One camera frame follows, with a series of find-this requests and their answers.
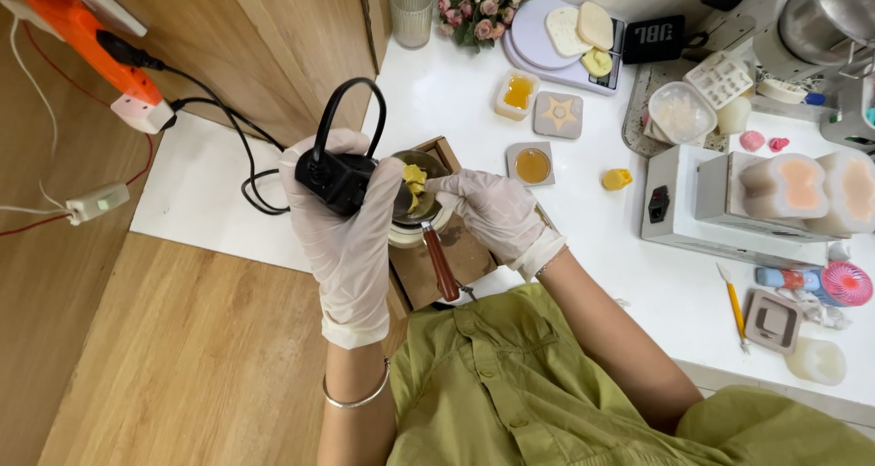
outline glass cup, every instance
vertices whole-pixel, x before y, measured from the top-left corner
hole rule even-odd
[[[434,0],[389,0],[392,5],[392,34],[403,47],[424,46],[432,35]]]

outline white latex glove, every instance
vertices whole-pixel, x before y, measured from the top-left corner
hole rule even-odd
[[[295,180],[298,158],[314,141],[310,137],[286,150],[279,172],[289,199],[291,226],[319,282],[322,336],[352,349],[388,334],[388,232],[404,165],[399,159],[381,160],[367,184],[361,210],[341,218]],[[365,154],[368,141],[362,133],[331,130],[325,150]]]
[[[566,238],[535,213],[535,196],[519,181],[463,169],[425,181],[425,190],[461,215],[474,237],[526,282],[565,245]]]

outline white countertop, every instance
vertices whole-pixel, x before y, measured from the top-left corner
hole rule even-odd
[[[754,344],[747,356],[738,346],[726,284],[714,263],[719,261],[731,271],[742,303],[754,288],[752,265],[641,240],[647,161],[630,151],[620,136],[635,68],[623,69],[614,97],[543,82],[543,91],[584,99],[581,138],[547,138],[532,132],[531,117],[516,122],[492,111],[497,80],[511,68],[498,46],[474,56],[439,36],[416,51],[391,40],[377,79],[388,118],[376,156],[443,135],[462,167],[506,174],[504,154],[510,145],[549,141],[556,185],[531,191],[569,238],[586,270],[611,296],[631,303],[628,313],[672,358],[875,405],[875,302],[845,309],[854,321],[846,331],[803,324],[803,336],[836,342],[849,366],[844,382],[835,387],[810,383],[791,374],[782,355]],[[363,131],[370,135],[376,120],[372,98]],[[748,129],[767,138],[788,137],[791,145],[786,150],[815,157],[839,147],[820,138],[816,125],[792,119],[754,114]],[[264,143],[254,148],[258,170],[276,167],[271,161],[278,155],[276,150]],[[737,137],[731,149],[740,149]],[[233,131],[183,113],[179,124],[165,134],[131,229],[309,271],[288,215],[263,215],[241,197],[245,164]],[[605,191],[600,177],[615,168],[631,170],[634,182],[621,191]],[[282,204],[278,181],[265,183],[262,194]],[[851,250],[851,260],[875,274],[875,236],[855,236]],[[476,294],[483,296],[520,282],[519,275],[502,267],[474,286]]]

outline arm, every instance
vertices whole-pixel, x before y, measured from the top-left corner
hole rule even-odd
[[[651,427],[673,433],[690,406],[702,400],[683,371],[569,251],[562,252],[565,237],[542,223],[535,213],[535,197],[519,182],[462,170],[426,181],[425,189],[461,215],[468,230],[523,279],[530,280],[553,259],[540,282],[559,305],[581,348],[611,376]]]
[[[386,375],[380,341],[388,333],[388,231],[403,184],[403,164],[382,160],[367,183],[359,212],[340,218],[295,181],[298,160],[313,141],[310,137],[286,150],[279,170],[292,229],[319,282],[322,336],[328,340],[325,391],[339,403],[356,403],[374,395]],[[325,149],[364,154],[367,147],[364,134],[332,130]],[[318,464],[385,464],[395,435],[395,403],[388,383],[373,400],[356,408],[326,400]]]
[[[565,250],[538,280],[550,293],[577,343],[611,379],[647,423],[673,434],[702,393],[680,367],[629,317]]]
[[[379,343],[353,349],[328,344],[325,384],[332,399],[365,399],[380,387],[384,372]],[[317,464],[385,464],[395,433],[395,402],[388,383],[376,399],[358,408],[342,409],[326,401]]]

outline bracelet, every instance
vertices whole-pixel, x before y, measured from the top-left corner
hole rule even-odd
[[[559,252],[556,253],[556,256],[553,256],[553,258],[550,261],[547,261],[547,264],[544,265],[543,268],[541,268],[540,270],[538,270],[537,273],[535,273],[535,278],[541,276],[545,271],[547,271],[547,268],[549,268],[550,265],[552,265],[554,261],[559,259],[559,256],[567,250],[568,250],[568,245],[562,246],[562,249],[560,249]]]
[[[364,406],[367,403],[370,403],[371,401],[376,399],[376,397],[379,396],[380,393],[382,393],[383,388],[386,387],[386,383],[388,382],[388,368],[390,366],[390,363],[388,361],[388,358],[385,358],[385,357],[383,357],[383,362],[386,363],[386,374],[383,376],[383,382],[380,383],[380,387],[377,388],[377,390],[374,392],[374,394],[371,394],[370,396],[366,397],[365,399],[362,399],[361,401],[356,401],[354,403],[341,403],[339,401],[335,401],[334,399],[331,398],[331,396],[328,395],[328,384],[325,383],[325,376],[323,375],[322,376],[322,393],[325,394],[325,399],[329,403],[331,403],[332,405],[337,406],[338,408],[357,408],[359,406]]]

